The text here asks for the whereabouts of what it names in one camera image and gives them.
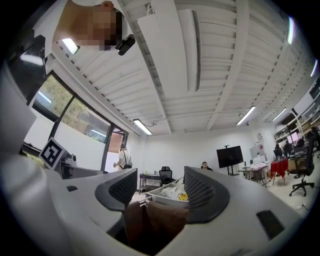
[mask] television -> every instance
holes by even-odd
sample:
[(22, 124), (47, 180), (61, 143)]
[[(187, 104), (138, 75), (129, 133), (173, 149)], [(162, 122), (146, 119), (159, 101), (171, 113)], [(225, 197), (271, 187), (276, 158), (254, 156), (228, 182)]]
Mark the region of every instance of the television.
[(244, 161), (240, 146), (217, 149), (219, 168), (234, 166)]

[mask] red table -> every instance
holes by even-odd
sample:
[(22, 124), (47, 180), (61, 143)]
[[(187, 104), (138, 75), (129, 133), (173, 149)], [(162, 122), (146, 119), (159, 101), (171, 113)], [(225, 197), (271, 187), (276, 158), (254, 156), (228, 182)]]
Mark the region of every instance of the red table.
[(275, 175), (275, 173), (281, 175), (283, 178), (285, 176), (285, 171), (288, 170), (288, 158), (285, 158), (284, 160), (273, 162), (271, 163), (271, 169), (270, 169), (270, 178)]

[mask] mesh grille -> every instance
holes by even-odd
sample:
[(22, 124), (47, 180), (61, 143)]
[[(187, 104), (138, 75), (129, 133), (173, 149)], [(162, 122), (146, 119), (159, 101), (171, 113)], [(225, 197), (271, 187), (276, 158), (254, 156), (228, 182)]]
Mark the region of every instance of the mesh grille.
[(133, 172), (109, 188), (109, 194), (117, 201), (128, 206), (137, 189), (137, 172)]
[(185, 172), (185, 191), (189, 198), (190, 209), (199, 208), (207, 205), (213, 199), (215, 190), (214, 187), (208, 185), (190, 172)]

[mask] man sitting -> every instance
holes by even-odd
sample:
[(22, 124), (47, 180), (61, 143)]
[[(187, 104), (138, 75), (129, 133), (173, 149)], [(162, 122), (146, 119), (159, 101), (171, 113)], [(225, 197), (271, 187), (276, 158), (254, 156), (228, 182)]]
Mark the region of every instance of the man sitting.
[(202, 163), (201, 169), (205, 169), (205, 170), (213, 171), (211, 168), (209, 168), (209, 167), (208, 167), (207, 162), (203, 162), (203, 163)]

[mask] cable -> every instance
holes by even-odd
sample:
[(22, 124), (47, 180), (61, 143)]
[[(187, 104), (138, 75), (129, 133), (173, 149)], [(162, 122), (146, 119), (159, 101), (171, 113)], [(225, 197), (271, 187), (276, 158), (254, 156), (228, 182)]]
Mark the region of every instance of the cable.
[(146, 7), (146, 15), (150, 15), (150, 14), (154, 14), (154, 13), (155, 13), (155, 11), (154, 11), (154, 9), (152, 8), (151, 3), (149, 3), (149, 4), (147, 5), (147, 7)]
[(157, 121), (153, 121), (152, 122), (152, 124), (151, 125), (146, 125), (146, 124), (144, 124), (146, 127), (154, 127), (154, 126), (156, 126), (157, 125), (157, 123), (159, 122), (159, 121), (161, 121), (161, 120), (163, 120), (162, 118), (161, 119), (159, 119), (159, 120), (157, 120)]
[(306, 210), (308, 210), (308, 211), (310, 211), (311, 209), (308, 209), (307, 207), (305, 207), (305, 205), (304, 204), (302, 204), (302, 206), (306, 209)]

